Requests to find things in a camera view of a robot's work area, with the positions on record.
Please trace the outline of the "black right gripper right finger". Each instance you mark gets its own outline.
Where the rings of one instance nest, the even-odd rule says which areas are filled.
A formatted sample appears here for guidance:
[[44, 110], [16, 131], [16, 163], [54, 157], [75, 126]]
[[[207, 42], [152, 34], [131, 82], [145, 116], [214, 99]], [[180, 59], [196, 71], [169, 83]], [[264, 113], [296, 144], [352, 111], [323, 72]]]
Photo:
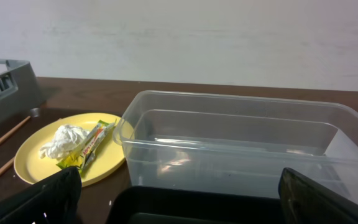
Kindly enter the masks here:
[[278, 194], [287, 223], [358, 224], [358, 204], [291, 168], [283, 169]]

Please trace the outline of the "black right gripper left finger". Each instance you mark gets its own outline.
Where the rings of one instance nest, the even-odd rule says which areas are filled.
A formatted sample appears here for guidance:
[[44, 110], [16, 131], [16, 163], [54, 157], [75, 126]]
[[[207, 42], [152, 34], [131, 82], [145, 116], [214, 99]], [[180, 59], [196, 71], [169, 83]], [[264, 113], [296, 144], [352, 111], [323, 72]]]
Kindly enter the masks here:
[[0, 223], [70, 223], [81, 194], [75, 167], [63, 169], [0, 202]]

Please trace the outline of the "yellow plate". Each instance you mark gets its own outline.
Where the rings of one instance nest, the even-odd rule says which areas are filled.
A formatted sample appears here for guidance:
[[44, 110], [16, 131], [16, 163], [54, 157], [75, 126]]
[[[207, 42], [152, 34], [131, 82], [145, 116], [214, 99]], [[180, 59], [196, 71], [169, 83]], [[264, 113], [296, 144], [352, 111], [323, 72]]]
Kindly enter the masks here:
[[[100, 120], [118, 123], [120, 117], [107, 113], [84, 113], [53, 120], [31, 135], [18, 149], [14, 159], [16, 174], [25, 182], [35, 184], [60, 171], [56, 159], [39, 157], [42, 145], [52, 140], [53, 135], [64, 124], [80, 126], [91, 130]], [[96, 159], [81, 176], [82, 186], [95, 184], [116, 171], [125, 161], [122, 146], [114, 142], [109, 133], [96, 150]]]

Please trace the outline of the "green yellow snack wrapper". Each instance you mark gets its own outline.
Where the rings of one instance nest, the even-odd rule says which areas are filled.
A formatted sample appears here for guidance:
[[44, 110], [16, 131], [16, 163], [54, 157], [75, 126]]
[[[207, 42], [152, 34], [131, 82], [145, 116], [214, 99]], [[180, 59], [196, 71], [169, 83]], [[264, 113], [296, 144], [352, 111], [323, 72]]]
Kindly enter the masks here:
[[61, 169], [76, 167], [80, 175], [95, 160], [96, 150], [107, 134], [115, 128], [115, 123], [99, 120], [87, 137], [74, 150], [57, 163]]

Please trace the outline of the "white tissue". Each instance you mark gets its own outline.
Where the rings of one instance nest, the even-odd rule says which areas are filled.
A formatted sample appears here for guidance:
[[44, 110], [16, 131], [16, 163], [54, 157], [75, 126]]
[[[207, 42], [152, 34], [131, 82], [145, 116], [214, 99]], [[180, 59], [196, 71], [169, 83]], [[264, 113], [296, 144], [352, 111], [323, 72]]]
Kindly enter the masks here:
[[79, 126], [61, 125], [55, 132], [53, 139], [39, 149], [39, 158], [48, 157], [61, 160], [85, 140], [89, 133], [90, 131]]

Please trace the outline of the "black waste tray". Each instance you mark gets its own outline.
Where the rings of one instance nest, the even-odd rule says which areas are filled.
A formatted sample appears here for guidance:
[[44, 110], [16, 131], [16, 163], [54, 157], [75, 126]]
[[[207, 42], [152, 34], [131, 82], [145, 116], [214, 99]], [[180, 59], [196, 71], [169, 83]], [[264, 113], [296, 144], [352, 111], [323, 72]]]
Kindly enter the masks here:
[[285, 223], [273, 198], [135, 186], [120, 193], [107, 223]]

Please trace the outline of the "grey dishwasher rack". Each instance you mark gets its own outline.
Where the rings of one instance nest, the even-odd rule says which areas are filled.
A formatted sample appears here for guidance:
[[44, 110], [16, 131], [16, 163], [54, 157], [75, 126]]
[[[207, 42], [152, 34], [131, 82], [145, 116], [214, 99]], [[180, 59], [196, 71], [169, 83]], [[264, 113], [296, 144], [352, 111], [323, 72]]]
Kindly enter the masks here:
[[29, 61], [0, 59], [0, 123], [44, 101]]

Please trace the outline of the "clear plastic waste bin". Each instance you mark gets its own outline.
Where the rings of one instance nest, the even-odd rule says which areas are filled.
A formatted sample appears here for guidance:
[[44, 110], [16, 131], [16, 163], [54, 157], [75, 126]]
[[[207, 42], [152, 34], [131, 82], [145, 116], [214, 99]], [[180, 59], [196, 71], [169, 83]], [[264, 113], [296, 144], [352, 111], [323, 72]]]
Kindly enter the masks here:
[[358, 204], [358, 113], [337, 103], [143, 91], [112, 136], [133, 185], [277, 198], [289, 167]]

